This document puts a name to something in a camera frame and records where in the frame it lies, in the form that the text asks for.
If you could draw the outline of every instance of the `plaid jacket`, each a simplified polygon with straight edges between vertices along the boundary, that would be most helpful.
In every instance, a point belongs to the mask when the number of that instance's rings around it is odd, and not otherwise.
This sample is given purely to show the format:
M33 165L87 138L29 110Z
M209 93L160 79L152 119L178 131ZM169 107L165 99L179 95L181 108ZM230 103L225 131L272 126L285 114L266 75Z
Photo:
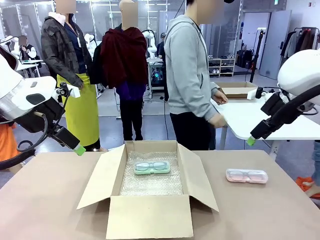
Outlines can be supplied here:
M84 63L89 74L92 58L81 29L75 23L74 26L79 33ZM64 26L51 16L45 18L41 29L41 48L43 60L49 68L73 86L81 86L83 81L76 75L79 73L79 64L72 42Z

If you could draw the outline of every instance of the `yellow apron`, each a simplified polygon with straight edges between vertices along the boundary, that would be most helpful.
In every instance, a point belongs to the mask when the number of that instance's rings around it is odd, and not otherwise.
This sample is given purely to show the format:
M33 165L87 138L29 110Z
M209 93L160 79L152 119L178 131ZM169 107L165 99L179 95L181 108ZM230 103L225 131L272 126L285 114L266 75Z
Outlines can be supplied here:
M77 74L84 83L80 90L80 97L70 96L65 106L65 119L67 129L80 140L82 146L94 144L99 139L99 115L96 88L90 84L89 77ZM70 84L62 76L57 75L58 86L65 82Z

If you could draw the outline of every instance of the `cardboard box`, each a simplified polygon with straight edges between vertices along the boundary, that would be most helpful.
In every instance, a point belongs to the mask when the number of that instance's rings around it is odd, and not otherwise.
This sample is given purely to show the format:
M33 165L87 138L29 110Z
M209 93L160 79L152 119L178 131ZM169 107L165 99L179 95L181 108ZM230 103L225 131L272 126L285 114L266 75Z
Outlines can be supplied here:
M183 194L119 195L131 151L177 152ZM219 211L200 157L176 141L133 141L101 155L77 209L110 198L108 240L191 238L189 197Z
M248 92L256 90L251 82L216 82L228 99L246 99Z

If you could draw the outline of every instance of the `white collar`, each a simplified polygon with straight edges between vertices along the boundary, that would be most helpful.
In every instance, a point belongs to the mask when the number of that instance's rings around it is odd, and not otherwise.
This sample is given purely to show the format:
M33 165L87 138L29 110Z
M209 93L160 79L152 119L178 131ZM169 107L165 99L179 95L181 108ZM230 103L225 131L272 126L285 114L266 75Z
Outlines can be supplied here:
M57 20L62 26L65 25L65 22L66 22L65 15L51 11L51 12L49 12L49 17L52 17L55 20Z

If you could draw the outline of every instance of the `door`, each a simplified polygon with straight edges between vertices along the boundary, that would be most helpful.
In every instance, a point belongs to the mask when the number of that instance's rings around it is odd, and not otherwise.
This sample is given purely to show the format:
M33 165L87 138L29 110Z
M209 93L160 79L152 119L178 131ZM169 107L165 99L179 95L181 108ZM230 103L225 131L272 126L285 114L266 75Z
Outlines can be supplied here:
M275 11L271 14L270 24L260 66L260 75L277 80L291 18L291 10Z

